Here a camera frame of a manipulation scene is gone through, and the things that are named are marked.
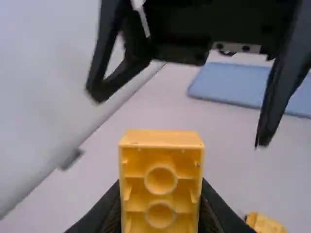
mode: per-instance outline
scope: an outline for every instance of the blue mat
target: blue mat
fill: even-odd
[[[189,86],[188,96],[260,109],[269,73],[269,67],[206,63]],[[285,113],[311,118],[310,75],[291,97]]]

